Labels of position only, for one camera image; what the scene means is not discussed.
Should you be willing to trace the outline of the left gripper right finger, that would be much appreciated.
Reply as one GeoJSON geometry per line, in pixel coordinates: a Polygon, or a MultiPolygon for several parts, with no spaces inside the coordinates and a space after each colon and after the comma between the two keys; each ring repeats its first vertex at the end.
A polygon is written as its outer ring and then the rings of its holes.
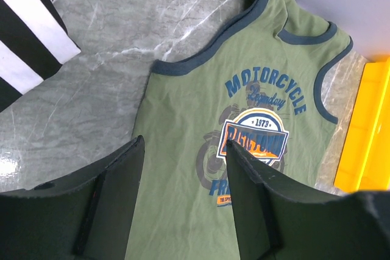
{"type": "Polygon", "coordinates": [[[227,143],[241,259],[388,259],[389,192],[329,194],[227,143]]]}

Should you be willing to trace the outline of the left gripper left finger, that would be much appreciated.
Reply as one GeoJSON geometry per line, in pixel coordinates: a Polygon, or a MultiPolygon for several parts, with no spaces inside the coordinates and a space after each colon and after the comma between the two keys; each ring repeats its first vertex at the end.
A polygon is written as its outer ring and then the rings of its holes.
{"type": "Polygon", "coordinates": [[[77,171],[1,193],[2,259],[124,259],[144,162],[138,136],[77,171]]]}

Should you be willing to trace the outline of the green motorcycle tank top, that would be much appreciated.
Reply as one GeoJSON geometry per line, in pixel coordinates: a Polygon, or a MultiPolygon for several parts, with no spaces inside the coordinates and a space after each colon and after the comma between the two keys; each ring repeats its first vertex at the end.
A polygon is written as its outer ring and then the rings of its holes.
{"type": "Polygon", "coordinates": [[[229,140],[316,182],[338,123],[322,82],[352,38],[295,0],[245,1],[200,52],[152,67],[133,129],[145,155],[127,259],[239,258],[229,140]]]}

